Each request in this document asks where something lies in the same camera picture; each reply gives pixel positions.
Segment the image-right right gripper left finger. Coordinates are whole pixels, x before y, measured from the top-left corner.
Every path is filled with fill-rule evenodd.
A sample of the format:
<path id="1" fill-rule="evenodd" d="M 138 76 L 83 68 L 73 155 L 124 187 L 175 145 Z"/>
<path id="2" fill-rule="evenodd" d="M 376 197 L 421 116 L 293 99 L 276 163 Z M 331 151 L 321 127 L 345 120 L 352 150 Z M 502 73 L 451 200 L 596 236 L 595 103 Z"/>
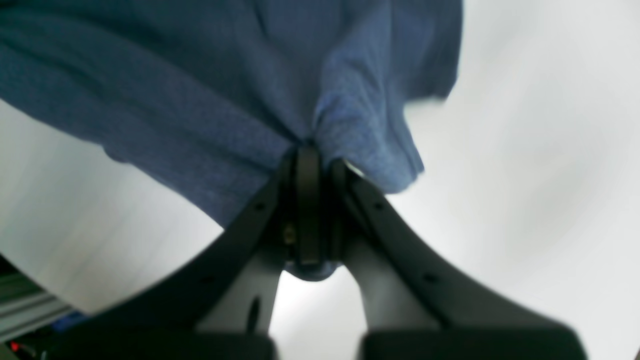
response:
<path id="1" fill-rule="evenodd" d="M 208 248 L 58 337 L 48 357 L 275 360 L 268 328 L 281 273 L 321 264 L 320 189 L 320 155 L 302 146 Z"/>

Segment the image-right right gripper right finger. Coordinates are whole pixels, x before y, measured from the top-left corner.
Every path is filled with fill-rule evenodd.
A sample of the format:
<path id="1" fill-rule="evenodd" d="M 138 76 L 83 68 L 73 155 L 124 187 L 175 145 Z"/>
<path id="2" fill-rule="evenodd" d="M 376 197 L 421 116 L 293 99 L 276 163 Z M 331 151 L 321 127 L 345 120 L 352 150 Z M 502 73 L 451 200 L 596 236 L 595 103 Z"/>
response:
<path id="1" fill-rule="evenodd" d="M 585 360 L 569 326 L 473 280 L 423 242 L 377 187 L 334 161 L 342 262 L 366 320 L 359 360 Z"/>

